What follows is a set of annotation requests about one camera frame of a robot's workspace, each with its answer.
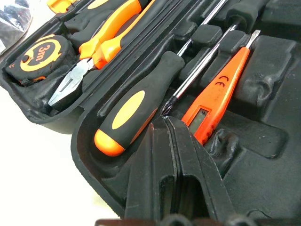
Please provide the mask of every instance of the tester screwdriver tip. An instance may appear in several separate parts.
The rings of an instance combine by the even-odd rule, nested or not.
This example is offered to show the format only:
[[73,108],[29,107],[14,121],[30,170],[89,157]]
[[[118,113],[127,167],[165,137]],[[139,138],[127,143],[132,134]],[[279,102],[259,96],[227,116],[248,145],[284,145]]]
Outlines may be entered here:
[[178,101],[178,98],[175,96],[171,96],[171,98],[166,102],[166,104],[161,109],[161,116],[166,116],[173,108],[174,104]]

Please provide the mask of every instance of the black plastic case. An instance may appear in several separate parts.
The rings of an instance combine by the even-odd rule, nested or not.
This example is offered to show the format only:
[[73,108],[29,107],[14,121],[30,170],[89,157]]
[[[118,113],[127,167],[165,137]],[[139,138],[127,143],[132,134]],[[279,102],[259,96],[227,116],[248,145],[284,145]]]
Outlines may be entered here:
[[[33,123],[72,133],[73,160],[88,183],[122,218],[159,221],[169,213],[189,219],[225,221],[233,213],[251,218],[301,216],[301,1],[270,0],[254,29],[248,64],[226,114],[202,147],[181,122],[193,100],[227,64],[249,35],[232,31],[208,69],[199,75],[170,117],[155,115],[149,127],[119,157],[94,145],[94,134],[120,98],[151,72],[164,52],[178,52],[218,0],[170,0],[116,58],[83,82],[84,93],[61,113],[28,104],[39,90],[24,89],[5,67],[38,38],[64,33],[63,22],[91,2],[81,0],[57,15],[0,64],[0,83]],[[218,15],[194,35],[184,54],[186,66],[166,93],[177,89],[227,29],[229,0]],[[52,81],[49,90],[60,80]],[[42,96],[49,90],[40,90]]]

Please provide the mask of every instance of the white surface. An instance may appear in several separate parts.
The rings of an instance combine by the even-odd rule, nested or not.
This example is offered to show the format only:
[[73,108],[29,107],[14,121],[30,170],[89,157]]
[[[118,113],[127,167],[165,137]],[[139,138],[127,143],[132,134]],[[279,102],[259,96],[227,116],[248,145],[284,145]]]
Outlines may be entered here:
[[[36,5],[28,35],[53,17]],[[0,225],[93,226],[117,218],[74,165],[71,135],[29,122],[0,87]]]

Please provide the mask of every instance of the metal shaft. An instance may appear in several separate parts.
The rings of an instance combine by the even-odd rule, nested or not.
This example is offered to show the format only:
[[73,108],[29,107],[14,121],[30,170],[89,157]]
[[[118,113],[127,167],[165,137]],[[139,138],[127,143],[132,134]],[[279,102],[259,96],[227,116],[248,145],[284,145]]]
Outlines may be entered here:
[[192,71],[192,73],[188,76],[188,78],[182,83],[179,89],[174,93],[174,97],[180,98],[184,91],[191,85],[191,83],[197,78],[197,76],[201,73],[201,71],[206,67],[206,65],[211,61],[211,59],[216,54],[221,41],[223,38],[231,31],[237,29],[238,24],[233,24],[228,30],[224,33],[224,35],[219,39],[216,45],[209,51],[209,53],[203,58],[203,60],[197,65],[197,67]]
[[[228,0],[221,0],[215,7],[214,9],[210,12],[210,14],[205,18],[205,20],[201,23],[201,25],[204,24],[208,24],[210,20],[212,20],[213,17],[215,17],[215,15],[221,10],[221,8],[224,6],[224,4],[227,2]],[[185,51],[189,48],[189,46],[192,43],[192,39],[190,38],[185,45],[180,49],[180,51],[178,52],[178,56],[183,56],[183,54],[185,53]]]

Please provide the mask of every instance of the tool kit case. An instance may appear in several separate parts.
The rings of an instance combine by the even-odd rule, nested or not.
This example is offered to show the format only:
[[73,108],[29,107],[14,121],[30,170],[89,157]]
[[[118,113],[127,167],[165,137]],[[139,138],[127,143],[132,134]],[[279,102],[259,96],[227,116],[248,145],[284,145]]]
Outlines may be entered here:
[[[200,25],[219,0],[157,0],[154,4],[160,7],[159,13],[148,24],[139,24],[139,33],[105,67],[90,71],[70,99],[52,108],[48,101],[78,62],[79,43],[93,35],[87,28],[93,16],[77,18],[92,2],[76,1],[10,53],[0,64],[0,85],[28,120],[72,133],[75,165],[108,205],[127,219],[160,221],[171,213],[220,222],[235,213],[254,219],[299,219],[301,1],[266,1],[258,15],[249,15],[250,21],[257,18],[255,24],[248,21],[249,8],[241,8],[246,9],[245,21],[222,39],[216,56],[167,117],[160,116],[160,109],[231,25],[227,13],[240,1],[228,0],[209,24]],[[67,28],[72,20],[78,23],[76,19],[86,20],[87,28],[80,28],[83,32],[78,37],[71,35],[71,25]],[[261,30],[260,36],[251,46],[227,111],[201,145],[181,119],[256,29]],[[192,44],[183,60],[177,61],[175,54],[189,38]],[[24,52],[48,39],[64,43],[63,53],[56,53],[57,61],[32,76],[39,81],[23,79],[22,68],[14,62],[26,62]],[[121,155],[105,155],[95,146],[95,133],[119,100],[156,68],[162,56],[165,64],[157,68],[162,74],[160,82],[170,67],[176,77],[159,110]],[[156,93],[156,86],[148,85]],[[123,128],[121,136],[126,137],[130,127]]]

